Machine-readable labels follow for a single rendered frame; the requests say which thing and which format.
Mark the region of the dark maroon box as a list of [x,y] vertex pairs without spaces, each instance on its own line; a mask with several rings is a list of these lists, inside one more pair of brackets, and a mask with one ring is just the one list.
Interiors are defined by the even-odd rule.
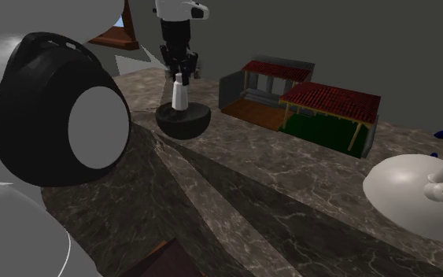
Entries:
[[147,257],[118,277],[208,277],[174,238],[162,241]]

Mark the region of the white bottle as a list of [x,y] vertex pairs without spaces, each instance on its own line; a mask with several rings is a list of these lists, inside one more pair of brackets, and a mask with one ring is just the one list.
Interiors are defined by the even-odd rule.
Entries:
[[183,85],[183,74],[175,74],[175,82],[172,88],[172,108],[177,111],[188,109],[187,86]]

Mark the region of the black bowl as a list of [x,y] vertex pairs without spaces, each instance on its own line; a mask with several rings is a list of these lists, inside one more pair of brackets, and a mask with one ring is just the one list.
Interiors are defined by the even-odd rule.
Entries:
[[198,102],[190,102],[187,109],[176,110],[172,103],[160,105],[155,118],[158,127],[170,138],[194,139],[203,134],[211,121],[211,109]]

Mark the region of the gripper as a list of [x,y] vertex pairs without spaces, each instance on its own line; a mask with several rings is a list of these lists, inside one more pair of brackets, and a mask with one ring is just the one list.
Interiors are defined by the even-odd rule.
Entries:
[[187,52],[190,42],[190,20],[166,21],[161,19],[161,34],[165,41],[160,45],[164,65],[168,68],[169,79],[175,78],[175,62],[172,57],[184,57],[183,78],[190,78],[195,74],[198,64],[198,53]]

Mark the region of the wooden framed window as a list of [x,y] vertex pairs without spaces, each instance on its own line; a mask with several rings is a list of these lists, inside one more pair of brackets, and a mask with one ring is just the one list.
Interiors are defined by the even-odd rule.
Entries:
[[124,10],[120,19],[123,22],[123,27],[112,26],[105,33],[91,39],[89,43],[120,50],[138,50],[140,45],[135,37],[135,30],[128,0],[124,0]]

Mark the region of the model house with red roofs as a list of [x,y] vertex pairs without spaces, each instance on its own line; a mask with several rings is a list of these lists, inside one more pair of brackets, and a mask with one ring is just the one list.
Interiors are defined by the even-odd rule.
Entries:
[[312,82],[315,65],[255,55],[219,81],[226,115],[317,145],[365,158],[371,150],[381,98]]

